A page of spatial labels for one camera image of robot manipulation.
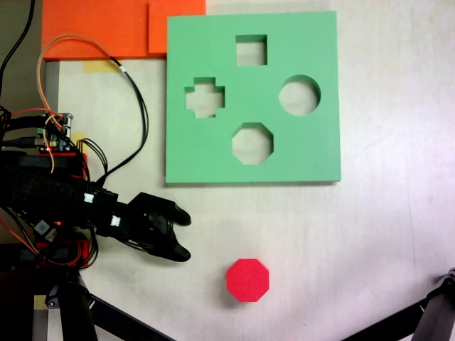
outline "cross-shaped hole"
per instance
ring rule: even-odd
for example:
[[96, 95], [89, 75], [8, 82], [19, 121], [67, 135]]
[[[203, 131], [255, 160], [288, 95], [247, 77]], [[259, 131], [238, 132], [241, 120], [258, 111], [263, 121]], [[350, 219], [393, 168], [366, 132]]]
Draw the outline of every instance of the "cross-shaped hole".
[[216, 86], [214, 77], [195, 78], [194, 87], [185, 91], [186, 109], [192, 109], [197, 119], [213, 118], [217, 109], [225, 107], [225, 87]]

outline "green foam board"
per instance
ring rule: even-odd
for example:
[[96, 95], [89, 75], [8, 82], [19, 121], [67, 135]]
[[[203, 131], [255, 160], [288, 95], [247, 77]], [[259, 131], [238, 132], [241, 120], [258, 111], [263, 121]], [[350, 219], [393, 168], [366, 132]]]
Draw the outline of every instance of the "green foam board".
[[[237, 66], [236, 42], [266, 41], [265, 65]], [[341, 179], [335, 12], [168, 19], [167, 183], [338, 181]], [[294, 116], [279, 102], [290, 80], [319, 91], [310, 114]], [[195, 82], [214, 80], [225, 92], [215, 117], [186, 108]], [[242, 128], [260, 126], [273, 153], [245, 165], [232, 152]]]

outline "orange foam sheet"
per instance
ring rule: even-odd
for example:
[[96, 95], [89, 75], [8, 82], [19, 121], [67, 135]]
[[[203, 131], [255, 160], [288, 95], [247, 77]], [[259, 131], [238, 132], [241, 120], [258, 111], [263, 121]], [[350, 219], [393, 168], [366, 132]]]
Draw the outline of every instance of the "orange foam sheet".
[[[43, 0], [41, 47], [62, 34], [94, 38], [116, 58], [165, 58], [167, 17], [205, 14], [205, 0]], [[46, 60], [103, 59], [77, 39], [56, 43]]]
[[169, 16], [203, 15], [205, 0], [150, 0], [149, 54], [154, 58], [166, 57]]

